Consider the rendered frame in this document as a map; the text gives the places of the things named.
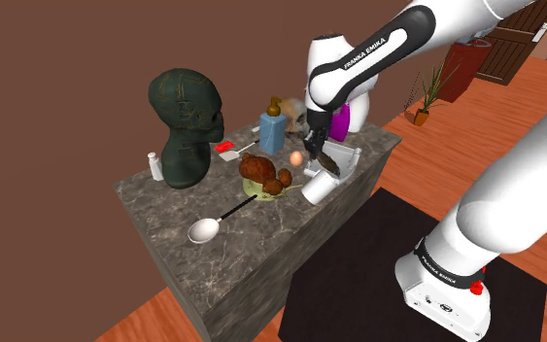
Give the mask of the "white vase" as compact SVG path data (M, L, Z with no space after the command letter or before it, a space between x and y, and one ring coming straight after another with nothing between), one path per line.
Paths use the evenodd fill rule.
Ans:
M357 133L361 130L369 114L369 93L366 92L348 102L350 109L350 124L348 131Z

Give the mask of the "magenta container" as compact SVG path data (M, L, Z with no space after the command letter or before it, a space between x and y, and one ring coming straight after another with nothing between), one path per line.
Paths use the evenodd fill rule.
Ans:
M349 131L350 120L350 106L343 104L332 114L329 137L335 141L343 142Z

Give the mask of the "brown wooden door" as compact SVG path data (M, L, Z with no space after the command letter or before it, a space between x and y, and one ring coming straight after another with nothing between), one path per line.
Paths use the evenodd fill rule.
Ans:
M547 0L535 0L503 19L485 39L492 49L478 79L507 86L547 31Z

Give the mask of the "white angular box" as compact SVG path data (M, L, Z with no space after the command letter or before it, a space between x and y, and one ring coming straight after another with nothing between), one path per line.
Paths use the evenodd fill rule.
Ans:
M323 152L328 154L337 163L340 169L340 177L336 178L339 180L340 184L343 184L353 175L356 170L361 149L352 149L326 141L323 146ZM303 170L303 173L306 176L313 178L322 169L324 168L320 165L317 159L309 160Z

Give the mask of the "blue soap dispenser bottle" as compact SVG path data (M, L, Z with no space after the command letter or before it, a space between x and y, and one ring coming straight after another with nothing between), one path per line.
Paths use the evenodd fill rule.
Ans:
M287 118L280 104L281 99L273 96L259 118L259 147L269 155L278 153L284 146Z

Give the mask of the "brown teddy bear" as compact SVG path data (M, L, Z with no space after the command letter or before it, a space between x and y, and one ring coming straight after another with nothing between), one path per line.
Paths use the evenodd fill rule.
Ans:
M277 171L267 157L249 153L243 153L239 173L243 178L260 184L261 190L270 195L281 194L292 183L292 175L287 168Z

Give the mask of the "brown oblong object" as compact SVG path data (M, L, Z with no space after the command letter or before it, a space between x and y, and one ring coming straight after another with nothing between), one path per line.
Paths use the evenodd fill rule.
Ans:
M334 175L337 178L340 177L340 169L339 169L337 163L328 154L326 154L324 152L318 152L317 153L317 161L329 173L331 173L332 175Z

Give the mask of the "pale green plate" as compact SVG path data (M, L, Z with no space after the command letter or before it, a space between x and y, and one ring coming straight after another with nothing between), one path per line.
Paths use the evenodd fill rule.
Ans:
M256 183L250 179L243 180L243 191L248 196L256 195L256 201L273 201L280 198L286 198L288 197L287 193L294 188L301 188L301 185L283 188L279 194L272 195L262 190L262 184Z

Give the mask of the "white cup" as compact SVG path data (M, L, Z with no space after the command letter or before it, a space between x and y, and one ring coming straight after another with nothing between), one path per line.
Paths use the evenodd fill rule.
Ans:
M339 185L340 182L334 175L322 169L307 182L301 193L309 203L318 205Z

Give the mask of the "dark red bin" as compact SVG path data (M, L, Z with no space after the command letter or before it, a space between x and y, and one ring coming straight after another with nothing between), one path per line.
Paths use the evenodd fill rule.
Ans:
M485 39L473 39L466 44L453 44L444 60L440 77L443 86L438 92L438 98L450 103L455 102L470 86L492 50L492 45Z

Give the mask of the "small white bottle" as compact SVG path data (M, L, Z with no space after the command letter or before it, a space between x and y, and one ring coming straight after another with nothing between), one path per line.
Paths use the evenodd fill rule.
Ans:
M155 152L148 153L148 160L153 179L158 182L163 181L162 164L158 155Z

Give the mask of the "potted green plant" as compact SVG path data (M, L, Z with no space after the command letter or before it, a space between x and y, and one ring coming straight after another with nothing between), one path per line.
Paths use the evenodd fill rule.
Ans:
M431 68L430 79L423 81L423 98L420 100L420 107L411 116L411 122L414 125L422 126L427 121L430 109L437 106L444 86L459 68L459 64L454 68L448 68L444 62Z

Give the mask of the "beige skull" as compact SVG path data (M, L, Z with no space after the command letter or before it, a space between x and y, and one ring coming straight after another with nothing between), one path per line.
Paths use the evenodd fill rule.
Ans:
M286 119L286 134L291 138L303 139L310 131L307 122L307 108L296 98L283 99L279 104Z

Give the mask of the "red and white spatula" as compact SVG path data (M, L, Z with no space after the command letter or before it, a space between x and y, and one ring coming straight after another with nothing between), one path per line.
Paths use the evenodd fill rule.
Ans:
M233 150L234 144L230 141L225 141L223 143L220 143L215 146L215 150L219 153L219 157L222 158L224 161L230 161L233 159L236 159L240 156L240 153L248 149L249 147L255 145L258 143L258 140L253 141L251 144L247 145L246 147L240 149L240 150Z

